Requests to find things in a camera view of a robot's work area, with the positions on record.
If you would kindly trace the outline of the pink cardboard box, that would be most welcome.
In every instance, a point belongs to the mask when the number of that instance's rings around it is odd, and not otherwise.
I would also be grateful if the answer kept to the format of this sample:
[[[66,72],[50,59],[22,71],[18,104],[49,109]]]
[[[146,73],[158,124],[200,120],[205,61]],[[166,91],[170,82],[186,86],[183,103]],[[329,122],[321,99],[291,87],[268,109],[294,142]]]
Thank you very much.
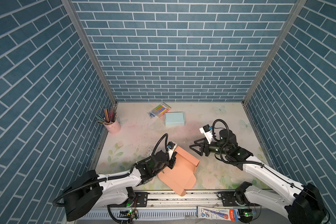
[[[179,196],[185,196],[196,183],[195,172],[200,160],[181,147],[177,147],[176,163],[172,169],[164,168],[158,178]]]

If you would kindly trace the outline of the light blue paper box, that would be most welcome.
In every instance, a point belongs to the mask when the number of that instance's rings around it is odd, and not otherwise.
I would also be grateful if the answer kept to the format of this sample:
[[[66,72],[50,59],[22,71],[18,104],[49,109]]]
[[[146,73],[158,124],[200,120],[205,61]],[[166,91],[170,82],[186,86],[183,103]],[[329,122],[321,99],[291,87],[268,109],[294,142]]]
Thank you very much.
[[[184,112],[165,113],[165,126],[176,127],[185,125]]]

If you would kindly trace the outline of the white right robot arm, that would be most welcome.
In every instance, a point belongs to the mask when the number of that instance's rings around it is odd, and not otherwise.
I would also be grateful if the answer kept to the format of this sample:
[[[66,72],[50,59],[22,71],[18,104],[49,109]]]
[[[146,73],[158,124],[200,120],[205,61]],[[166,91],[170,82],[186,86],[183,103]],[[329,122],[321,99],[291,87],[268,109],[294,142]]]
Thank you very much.
[[[261,205],[286,217],[292,224],[321,224],[324,219],[330,220],[317,187],[294,181],[266,165],[252,152],[238,146],[236,136],[228,129],[222,129],[219,138],[210,126],[200,128],[200,132],[204,138],[195,140],[190,149],[200,156],[214,154],[217,160],[253,175],[273,189],[270,192],[243,182],[234,193],[238,205]]]

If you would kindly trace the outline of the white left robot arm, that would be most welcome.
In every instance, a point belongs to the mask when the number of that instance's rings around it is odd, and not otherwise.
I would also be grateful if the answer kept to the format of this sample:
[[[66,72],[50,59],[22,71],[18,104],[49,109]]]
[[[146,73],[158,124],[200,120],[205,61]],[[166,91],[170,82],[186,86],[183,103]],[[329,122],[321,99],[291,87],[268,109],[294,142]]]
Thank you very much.
[[[54,200],[54,206],[65,208],[67,221],[75,221],[91,209],[107,205],[131,205],[136,197],[134,187],[150,182],[164,168],[172,169],[176,152],[159,151],[135,163],[130,170],[98,175],[90,170],[66,187]]]

